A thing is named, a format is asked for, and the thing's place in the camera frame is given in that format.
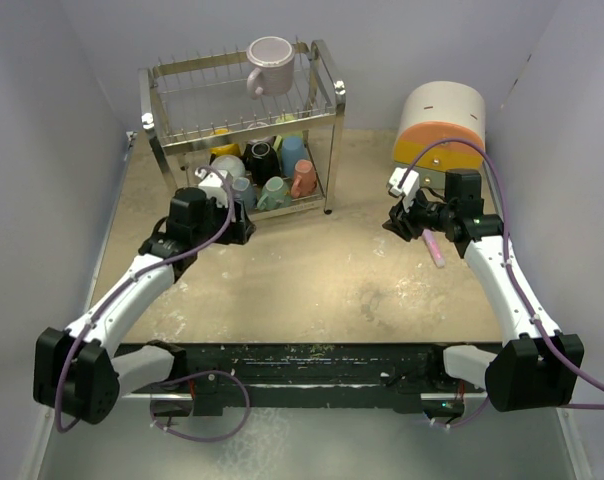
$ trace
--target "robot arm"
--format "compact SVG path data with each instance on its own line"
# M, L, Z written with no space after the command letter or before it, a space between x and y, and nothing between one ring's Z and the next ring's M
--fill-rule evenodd
M54 406L62 366L87 325L92 328L82 339L64 383L64 413L96 424L108 415L119 397L187 373L185 352L160 341L149 342L134 353L113 357L146 309L195 262L197 256L188 252L225 224L229 201L233 200L227 198L222 180L215 174L206 176L197 188L188 187L175 193L169 215L156 224L152 235L138 250L139 255L113 288L66 329L48 328L38 338L33 384L37 402ZM217 243L243 245L255 231L243 205L235 203L234 207L235 216ZM160 231L162 224L166 224L164 232ZM176 256L183 258L174 261ZM139 274L152 265L157 268ZM105 308L99 318L91 321L101 306Z
M498 215L484 214L481 182L475 170L450 170L446 173L443 201L429 201L420 190L419 174L396 168L388 189L401 200L389 212L384 228L406 241L419 238L424 229L444 232L479 280L496 314L502 331L502 351L494 355L469 345L448 347L444 350L444 369L449 376L486 389L499 411L566 404L576 376L545 346L509 280L505 261L510 261L545 330L554 332L554 344L577 366L584 355L582 342L577 335L563 335L540 305L510 241L510 258L504 259L502 220Z

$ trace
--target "white panel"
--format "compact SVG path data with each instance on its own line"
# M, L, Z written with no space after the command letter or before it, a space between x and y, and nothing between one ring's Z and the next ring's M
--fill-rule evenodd
M518 258L584 369L604 381L604 1L561 3L524 74L489 123ZM577 401L604 401L579 382ZM604 479L604 412L576 412Z
M432 80L473 86L494 113L559 0L62 0L128 128L140 125L137 69L264 35L322 38L345 78L346 124L396 129Z
M58 2L0 1L0 479L39 411L35 340L83 307L125 149Z

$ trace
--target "green mug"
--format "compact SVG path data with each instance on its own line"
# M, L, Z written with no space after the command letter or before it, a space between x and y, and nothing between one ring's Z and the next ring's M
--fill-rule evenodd
M281 177L271 177L262 188L258 210L276 210L291 205L291 190Z

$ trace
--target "light blue mug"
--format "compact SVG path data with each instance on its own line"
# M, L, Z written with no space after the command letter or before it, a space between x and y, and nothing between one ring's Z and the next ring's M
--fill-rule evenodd
M276 210L280 207L288 207L292 201L289 184L283 178L271 177L262 189L262 195L258 200L258 210Z
M233 180L233 198L244 203L247 210L255 208L257 197L251 181L246 177L238 177Z
M298 136L286 137L282 141L280 155L282 156L282 173L288 178L293 178L296 163L300 160L309 160L304 140Z

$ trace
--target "tabletop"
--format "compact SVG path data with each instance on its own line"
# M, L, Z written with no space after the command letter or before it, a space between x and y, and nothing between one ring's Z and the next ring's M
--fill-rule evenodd
M436 238L446 266L438 269L422 241L407 243L382 229L396 201L386 191L394 138L390 131L345 130L331 215L316 210L261 220L247 245L211 246L126 341L500 341L480 284L443 235ZM483 196L492 212L486 185ZM128 268L170 198L141 135L94 301Z

